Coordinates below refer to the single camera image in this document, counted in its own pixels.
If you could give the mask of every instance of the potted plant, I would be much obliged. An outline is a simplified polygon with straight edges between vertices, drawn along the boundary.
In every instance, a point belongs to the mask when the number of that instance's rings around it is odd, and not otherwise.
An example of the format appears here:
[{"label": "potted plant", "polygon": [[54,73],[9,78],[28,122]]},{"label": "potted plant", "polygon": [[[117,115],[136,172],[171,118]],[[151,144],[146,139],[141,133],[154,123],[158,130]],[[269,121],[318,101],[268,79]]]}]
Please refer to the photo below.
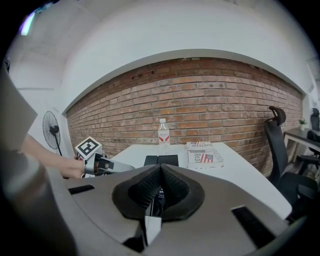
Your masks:
[{"label": "potted plant", "polygon": [[300,124],[300,130],[303,131],[305,129],[305,125],[307,124],[306,120],[303,118],[303,119],[300,119],[299,120],[299,124]]}]

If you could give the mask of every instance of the white desk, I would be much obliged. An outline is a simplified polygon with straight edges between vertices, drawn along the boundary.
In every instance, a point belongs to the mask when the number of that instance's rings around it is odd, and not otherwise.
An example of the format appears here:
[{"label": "white desk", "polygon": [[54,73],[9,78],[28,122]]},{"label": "white desk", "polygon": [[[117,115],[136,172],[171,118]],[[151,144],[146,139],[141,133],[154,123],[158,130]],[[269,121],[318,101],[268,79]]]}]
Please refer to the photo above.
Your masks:
[{"label": "white desk", "polygon": [[[282,194],[250,163],[222,142],[214,143],[224,159],[224,168],[193,170],[232,182],[269,206],[282,219],[292,211]],[[188,167],[186,145],[171,145],[170,155],[178,155],[179,166]],[[131,145],[112,159],[135,168],[144,166],[146,156],[162,155],[158,145]]]}]

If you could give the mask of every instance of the electric fan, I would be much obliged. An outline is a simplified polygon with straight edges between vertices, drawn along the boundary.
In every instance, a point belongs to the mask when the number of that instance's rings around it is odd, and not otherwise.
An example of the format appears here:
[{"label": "electric fan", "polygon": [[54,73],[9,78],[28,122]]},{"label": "electric fan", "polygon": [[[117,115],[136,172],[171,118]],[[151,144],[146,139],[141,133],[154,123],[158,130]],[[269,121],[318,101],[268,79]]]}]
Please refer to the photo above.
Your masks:
[{"label": "electric fan", "polygon": [[42,121],[42,130],[45,141],[48,143],[50,148],[59,150],[60,155],[60,132],[57,119],[51,111],[47,111],[44,114]]}]

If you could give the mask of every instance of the office chair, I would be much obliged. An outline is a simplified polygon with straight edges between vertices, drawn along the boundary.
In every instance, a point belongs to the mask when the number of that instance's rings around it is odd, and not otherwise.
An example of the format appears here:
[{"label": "office chair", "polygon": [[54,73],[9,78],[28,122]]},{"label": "office chair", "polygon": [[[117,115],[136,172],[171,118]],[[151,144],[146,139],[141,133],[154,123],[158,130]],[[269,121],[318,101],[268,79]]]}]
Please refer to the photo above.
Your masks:
[{"label": "office chair", "polygon": [[317,108],[312,108],[312,115],[310,116],[311,129],[320,132],[320,118],[319,110]]},{"label": "office chair", "polygon": [[317,182],[292,172],[283,174],[288,163],[288,153],[280,125],[286,121],[286,114],[278,107],[270,106],[269,109],[273,112],[274,117],[264,122],[264,131],[273,161],[272,172],[268,179],[293,206],[299,199],[298,186],[302,185],[312,191],[317,191]]},{"label": "office chair", "polygon": [[[319,110],[317,108],[312,108],[312,115],[310,116],[311,128],[314,131],[320,132],[320,118],[319,118]],[[306,137],[314,142],[320,143],[320,137],[316,135],[312,130],[308,131]],[[309,147],[309,150],[313,152],[312,155],[301,155],[298,157],[300,161],[303,162],[301,169],[299,170],[299,175],[303,175],[308,168],[308,165],[315,165],[318,169],[320,165],[320,152]]]}]

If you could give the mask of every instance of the brick wall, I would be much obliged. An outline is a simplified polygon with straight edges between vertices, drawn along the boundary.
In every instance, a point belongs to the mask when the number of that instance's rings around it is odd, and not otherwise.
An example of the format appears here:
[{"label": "brick wall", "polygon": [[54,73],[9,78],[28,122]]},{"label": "brick wall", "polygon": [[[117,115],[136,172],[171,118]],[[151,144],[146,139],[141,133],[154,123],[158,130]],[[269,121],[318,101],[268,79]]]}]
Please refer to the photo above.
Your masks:
[{"label": "brick wall", "polygon": [[272,169],[263,122],[284,109],[282,130],[298,127],[302,94],[260,68],[218,58],[174,59],[121,74],[67,112],[73,146],[92,136],[108,157],[132,144],[157,144],[166,118],[172,144],[224,142],[263,174]]}]

